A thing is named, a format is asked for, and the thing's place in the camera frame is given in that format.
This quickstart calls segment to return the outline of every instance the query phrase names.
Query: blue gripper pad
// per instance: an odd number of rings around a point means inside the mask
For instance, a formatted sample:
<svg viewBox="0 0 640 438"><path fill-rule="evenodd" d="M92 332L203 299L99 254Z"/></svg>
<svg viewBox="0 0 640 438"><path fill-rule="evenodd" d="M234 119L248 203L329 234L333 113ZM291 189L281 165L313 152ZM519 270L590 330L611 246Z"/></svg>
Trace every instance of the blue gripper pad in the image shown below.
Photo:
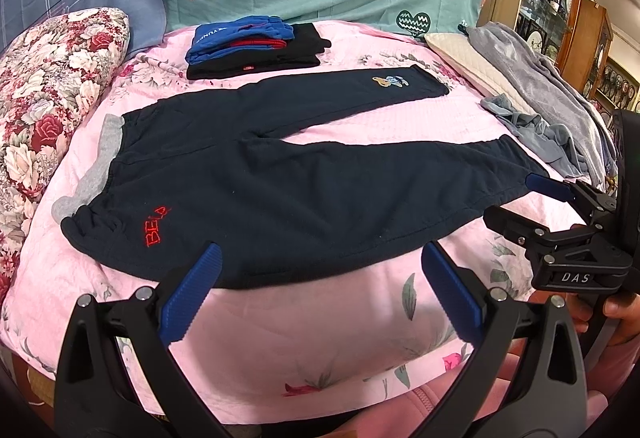
<svg viewBox="0 0 640 438"><path fill-rule="evenodd" d="M571 188L564 182L553 180L539 174L530 174L525 180L528 189L558 200L559 202L572 202L575 200Z"/></svg>
<svg viewBox="0 0 640 438"><path fill-rule="evenodd" d="M158 334L162 344L181 341L209 290L222 272L222 250L210 244L162 307Z"/></svg>
<svg viewBox="0 0 640 438"><path fill-rule="evenodd" d="M474 347L483 340L482 310L439 249L422 249L422 271L458 336Z"/></svg>

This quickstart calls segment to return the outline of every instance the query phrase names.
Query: human hand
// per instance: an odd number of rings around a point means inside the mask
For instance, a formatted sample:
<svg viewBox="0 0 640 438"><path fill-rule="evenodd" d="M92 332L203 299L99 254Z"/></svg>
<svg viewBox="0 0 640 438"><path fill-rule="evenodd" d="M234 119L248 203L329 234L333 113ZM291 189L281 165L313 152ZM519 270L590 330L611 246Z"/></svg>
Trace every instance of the human hand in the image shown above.
<svg viewBox="0 0 640 438"><path fill-rule="evenodd" d="M584 333L589 329L589 320L593 317L593 309L578 299L576 294L535 291L530 302L543 303L552 295L560 295L566 299L569 313L574 319L575 329ZM635 293L622 292L609 297L603 306L603 313L610 319L620 320L620 324L612 335L608 345L624 344L640 334L640 296Z"/></svg>

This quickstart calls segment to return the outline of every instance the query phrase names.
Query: red embroidered text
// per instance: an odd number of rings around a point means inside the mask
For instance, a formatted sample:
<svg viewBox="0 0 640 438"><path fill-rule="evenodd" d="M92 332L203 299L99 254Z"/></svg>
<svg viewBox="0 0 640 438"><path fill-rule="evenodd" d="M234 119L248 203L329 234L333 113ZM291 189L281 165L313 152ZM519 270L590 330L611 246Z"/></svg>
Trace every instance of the red embroidered text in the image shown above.
<svg viewBox="0 0 640 438"><path fill-rule="evenodd" d="M158 221L164 218L170 210L171 209L167 209L166 207L158 207L154 211L154 214L145 220L145 241L147 247L150 247L152 244L160 243L161 238Z"/></svg>

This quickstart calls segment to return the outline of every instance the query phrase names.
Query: floral bedsheet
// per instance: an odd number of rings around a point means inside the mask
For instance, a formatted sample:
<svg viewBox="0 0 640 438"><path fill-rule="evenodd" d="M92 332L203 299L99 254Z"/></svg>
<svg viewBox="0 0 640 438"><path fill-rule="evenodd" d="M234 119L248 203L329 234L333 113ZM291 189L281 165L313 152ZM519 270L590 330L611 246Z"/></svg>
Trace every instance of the floral bedsheet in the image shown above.
<svg viewBox="0 0 640 438"><path fill-rule="evenodd" d="M128 44L123 11L91 8L29 28L0 56L0 304L69 139Z"/></svg>
<svg viewBox="0 0 640 438"><path fill-rule="evenodd" d="M449 86L450 93L313 126L289 137L292 144L466 143L508 134L480 107L481 95L421 44L357 24L325 21L316 26L333 44L321 56L321 66L279 74L417 63ZM193 29L178 30L120 68L109 93L76 132L33 217L22 265L2 306L0 339L50 378L55 378L66 322L79 295L114 300L148 284L74 250L50 214L52 203L72 194L94 162L105 114L123 114L207 88L233 93L274 75L189 82L184 55L192 36ZM549 173L559 177L552 169ZM579 222L571 208L536 193L508 207L554 230ZM519 297L529 293L531 273L523 251L490 232L482 220L441 243L487 285L499 284ZM143 405L160 413L130 344L121 340L120 348ZM212 290L185 339L171 346L203 401L227 424L314 418L367 407L439 376L471 351L456 338L425 280L419 250L303 284Z"/></svg>

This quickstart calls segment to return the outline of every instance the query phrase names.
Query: pink bedsheet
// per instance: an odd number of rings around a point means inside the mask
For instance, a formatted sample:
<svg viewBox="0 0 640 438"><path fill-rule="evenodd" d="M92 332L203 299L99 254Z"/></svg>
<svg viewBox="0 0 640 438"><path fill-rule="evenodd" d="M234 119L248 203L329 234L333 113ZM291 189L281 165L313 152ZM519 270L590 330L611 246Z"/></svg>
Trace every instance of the pink bedsheet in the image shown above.
<svg viewBox="0 0 640 438"><path fill-rule="evenodd" d="M478 92L428 48L367 26L326 21L317 27L333 43L321 57L322 65L282 73L409 66L418 61L451 91L446 97L314 126L290 137L291 143L465 143L508 133L480 108ZM232 90L274 75L189 82L183 76L184 54L192 36L193 29L169 34L161 46L122 68L101 105L74 135L35 213L22 264L2 306L0 338L51 378L66 322L79 295L89 292L99 300L114 300L149 284L103 268L74 250L51 217L52 203L71 195L94 162L104 115L123 114L183 92L212 87ZM559 178L553 170L549 173ZM565 204L535 193L508 206L552 229L580 222ZM499 284L517 296L529 293L530 267L522 250L497 238L482 220L465 225L442 244L458 264L473 268L486 284ZM171 351L223 423L314 418L400 395L439 376L471 352L452 335L420 270L419 258L417 250L306 284L212 290L185 339L172 344ZM145 408L161 413L131 347L122 341L121 348Z"/></svg>

